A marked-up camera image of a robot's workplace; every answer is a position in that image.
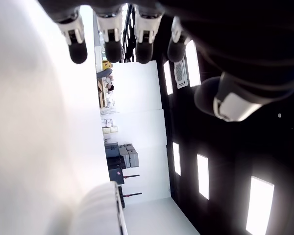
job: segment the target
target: person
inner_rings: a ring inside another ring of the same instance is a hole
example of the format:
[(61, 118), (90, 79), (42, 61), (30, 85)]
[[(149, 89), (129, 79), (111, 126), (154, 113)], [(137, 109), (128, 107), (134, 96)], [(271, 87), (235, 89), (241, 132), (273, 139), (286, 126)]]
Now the person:
[(108, 89), (108, 94), (110, 94), (114, 90), (113, 76), (111, 75), (111, 73), (111, 68), (107, 68), (97, 73), (97, 79), (103, 79), (103, 81), (107, 83), (106, 88)]
[(110, 94), (114, 90), (113, 76), (112, 75), (106, 76), (104, 81), (107, 83), (106, 88), (108, 89), (108, 94)]

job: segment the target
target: black finger pad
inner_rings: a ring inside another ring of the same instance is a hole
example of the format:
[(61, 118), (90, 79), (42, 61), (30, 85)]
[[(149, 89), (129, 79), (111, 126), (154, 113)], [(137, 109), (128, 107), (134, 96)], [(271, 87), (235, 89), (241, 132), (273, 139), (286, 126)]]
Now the black finger pad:
[(108, 42), (105, 43), (106, 57), (111, 63), (116, 63), (121, 60), (122, 47), (121, 42)]
[(202, 112), (214, 116), (213, 102), (218, 92), (220, 77), (212, 77), (204, 82), (195, 91), (194, 102)]
[(186, 46), (183, 43), (174, 43), (170, 39), (168, 46), (168, 59), (172, 62), (179, 62), (183, 59)]
[(153, 44), (150, 43), (136, 43), (136, 60), (141, 64), (147, 64), (153, 53)]
[(82, 44), (72, 44), (69, 46), (70, 57), (76, 64), (82, 64), (87, 59), (87, 48), (85, 41)]

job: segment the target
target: white partition wall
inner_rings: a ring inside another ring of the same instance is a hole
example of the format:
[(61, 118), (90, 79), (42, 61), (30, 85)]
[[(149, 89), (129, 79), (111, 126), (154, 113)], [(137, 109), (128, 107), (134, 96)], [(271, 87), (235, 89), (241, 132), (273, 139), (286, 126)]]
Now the white partition wall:
[(125, 179), (123, 193), (143, 193), (125, 198), (125, 203), (170, 197), (167, 137), (156, 62), (114, 64), (113, 77), (117, 113), (102, 118), (112, 118), (119, 131), (104, 136), (110, 143), (133, 144), (140, 166), (125, 169), (123, 174), (140, 176)]

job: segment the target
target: yellow object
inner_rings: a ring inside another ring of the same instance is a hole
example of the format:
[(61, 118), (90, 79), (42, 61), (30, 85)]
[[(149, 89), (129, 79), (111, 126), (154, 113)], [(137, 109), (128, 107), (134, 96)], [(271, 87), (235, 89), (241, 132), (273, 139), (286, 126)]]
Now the yellow object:
[(111, 68), (111, 67), (112, 67), (112, 64), (109, 61), (107, 61), (107, 60), (102, 61), (102, 70), (105, 70), (105, 69)]

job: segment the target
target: black ceiling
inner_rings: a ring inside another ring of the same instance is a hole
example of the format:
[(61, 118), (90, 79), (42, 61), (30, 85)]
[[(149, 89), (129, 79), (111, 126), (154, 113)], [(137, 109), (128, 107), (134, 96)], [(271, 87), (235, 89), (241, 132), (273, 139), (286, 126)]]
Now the black ceiling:
[[(294, 235), (294, 94), (227, 123), (195, 107), (196, 87), (167, 96), (163, 64), (172, 19), (163, 17), (154, 43), (168, 138), (171, 195), (201, 235), (249, 234), (250, 178), (275, 184), (267, 235)], [(220, 75), (198, 52), (201, 80)], [(179, 144), (181, 176), (174, 171), (172, 142)], [(209, 159), (210, 200), (198, 192), (197, 153)]]

